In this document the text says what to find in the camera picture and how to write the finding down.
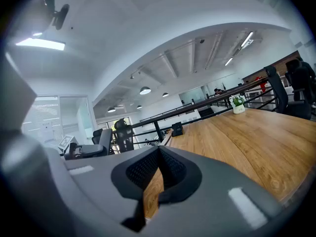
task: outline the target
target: chair backrest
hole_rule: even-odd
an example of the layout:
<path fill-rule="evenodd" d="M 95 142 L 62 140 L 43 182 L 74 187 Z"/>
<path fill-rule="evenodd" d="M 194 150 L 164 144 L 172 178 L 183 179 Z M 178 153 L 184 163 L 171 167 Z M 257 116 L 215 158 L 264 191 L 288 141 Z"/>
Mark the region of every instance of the chair backrest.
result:
<path fill-rule="evenodd" d="M 104 147 L 103 154 L 107 156 L 110 154 L 112 134 L 112 129 L 104 129 L 99 139 L 99 145 Z"/>
<path fill-rule="evenodd" d="M 269 83 L 271 84 L 274 94 L 277 97 L 278 107 L 276 112 L 284 113 L 288 103 L 288 96 L 283 87 L 281 79 L 274 66 L 267 66 L 265 67 L 265 70 L 268 75 Z"/>
<path fill-rule="evenodd" d="M 92 142 L 93 144 L 99 144 L 103 129 L 99 129 L 93 132 Z"/>
<path fill-rule="evenodd" d="M 122 118 L 115 123 L 114 128 L 117 132 L 119 151 L 122 153 L 134 150 L 132 126 L 127 125 Z"/>
<path fill-rule="evenodd" d="M 309 104 L 315 100 L 315 94 L 312 89 L 312 80 L 309 75 L 308 69 L 305 67 L 297 68 L 290 74 L 293 89 L 304 89 L 304 98 Z"/>

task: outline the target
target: gray chair armrest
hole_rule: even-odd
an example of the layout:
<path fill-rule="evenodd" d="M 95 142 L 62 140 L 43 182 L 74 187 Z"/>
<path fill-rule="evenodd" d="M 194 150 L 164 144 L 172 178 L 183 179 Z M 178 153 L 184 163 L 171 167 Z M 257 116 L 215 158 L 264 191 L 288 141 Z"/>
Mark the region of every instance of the gray chair armrest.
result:
<path fill-rule="evenodd" d="M 304 100 L 299 100 L 299 101 L 293 101 L 293 102 L 288 102 L 287 105 L 288 106 L 293 106 L 293 105 L 303 105 L 304 104 Z"/>
<path fill-rule="evenodd" d="M 303 91 L 303 90 L 305 90 L 304 88 L 301 88 L 301 89 L 295 89 L 295 90 L 293 90 L 292 91 L 292 93 L 295 93 L 295 92 L 300 92 L 300 91 Z"/>

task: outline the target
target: speaker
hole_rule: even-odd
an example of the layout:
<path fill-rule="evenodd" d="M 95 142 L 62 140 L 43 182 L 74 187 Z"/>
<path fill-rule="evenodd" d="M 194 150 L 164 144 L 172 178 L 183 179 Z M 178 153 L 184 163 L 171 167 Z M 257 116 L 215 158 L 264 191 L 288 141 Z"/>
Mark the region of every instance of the speaker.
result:
<path fill-rule="evenodd" d="M 183 134 L 181 122 L 173 124 L 172 129 L 173 129 L 172 134 L 171 134 L 172 137 L 176 137 Z"/>

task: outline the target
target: window blind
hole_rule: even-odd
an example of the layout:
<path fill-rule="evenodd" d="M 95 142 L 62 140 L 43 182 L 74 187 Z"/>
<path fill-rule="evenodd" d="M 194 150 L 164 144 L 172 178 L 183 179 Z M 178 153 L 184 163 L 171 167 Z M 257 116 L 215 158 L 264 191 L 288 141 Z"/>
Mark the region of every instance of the window blind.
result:
<path fill-rule="evenodd" d="M 54 138 L 44 142 L 41 127 L 47 121 L 51 121 Z M 21 128 L 23 133 L 34 137 L 44 146 L 56 148 L 63 138 L 58 97 L 37 97 Z"/>

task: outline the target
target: desk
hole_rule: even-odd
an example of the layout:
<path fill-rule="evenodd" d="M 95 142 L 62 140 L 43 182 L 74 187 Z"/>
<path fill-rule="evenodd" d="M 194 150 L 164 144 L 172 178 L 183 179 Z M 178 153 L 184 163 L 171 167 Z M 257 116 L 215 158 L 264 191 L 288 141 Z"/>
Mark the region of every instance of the desk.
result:
<path fill-rule="evenodd" d="M 230 164 L 282 201 L 316 163 L 316 122 L 256 109 L 233 111 L 183 127 L 167 146 Z M 158 209 L 163 191 L 158 170 L 144 191 L 146 217 Z"/>

